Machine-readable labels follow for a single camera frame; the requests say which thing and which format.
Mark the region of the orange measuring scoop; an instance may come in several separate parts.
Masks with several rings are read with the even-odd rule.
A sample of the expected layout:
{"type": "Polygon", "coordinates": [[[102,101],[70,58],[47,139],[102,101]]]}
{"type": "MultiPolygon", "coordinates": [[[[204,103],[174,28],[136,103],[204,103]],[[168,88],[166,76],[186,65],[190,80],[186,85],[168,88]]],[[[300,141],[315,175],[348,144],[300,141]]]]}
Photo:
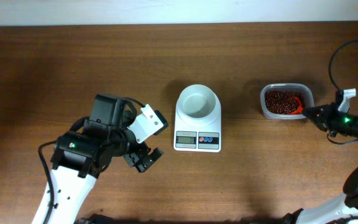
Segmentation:
{"type": "Polygon", "coordinates": [[[295,110],[288,112],[288,114],[302,114],[304,107],[301,100],[298,97],[293,97],[292,99],[298,103],[298,106],[295,110]]]}

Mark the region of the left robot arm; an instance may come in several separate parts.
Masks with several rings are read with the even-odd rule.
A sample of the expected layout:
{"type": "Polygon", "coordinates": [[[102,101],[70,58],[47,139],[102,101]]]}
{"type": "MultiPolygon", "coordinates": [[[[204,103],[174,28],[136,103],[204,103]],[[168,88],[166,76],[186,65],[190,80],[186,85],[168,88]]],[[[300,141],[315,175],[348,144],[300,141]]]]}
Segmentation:
{"type": "Polygon", "coordinates": [[[46,144],[39,146],[47,185],[33,223],[74,223],[85,198],[114,157],[123,157],[129,167],[143,173],[163,155],[159,148],[149,148],[145,140],[161,133],[168,122],[148,104],[140,104],[137,110],[138,104],[133,98],[98,94],[91,114],[50,142],[51,166],[42,153],[46,144]]]}

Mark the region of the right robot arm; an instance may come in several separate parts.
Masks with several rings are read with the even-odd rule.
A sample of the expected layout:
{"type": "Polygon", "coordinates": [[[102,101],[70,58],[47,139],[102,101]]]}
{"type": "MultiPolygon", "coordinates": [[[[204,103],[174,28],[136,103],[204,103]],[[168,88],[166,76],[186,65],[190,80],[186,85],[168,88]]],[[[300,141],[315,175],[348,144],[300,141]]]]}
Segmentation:
{"type": "MultiPolygon", "coordinates": [[[[358,115],[354,116],[338,110],[333,102],[330,105],[306,108],[302,114],[322,131],[327,132],[327,139],[337,134],[351,136],[358,142],[358,115]]],[[[286,214],[280,223],[358,223],[358,167],[347,178],[343,193],[312,209],[299,209],[286,214]]]]}

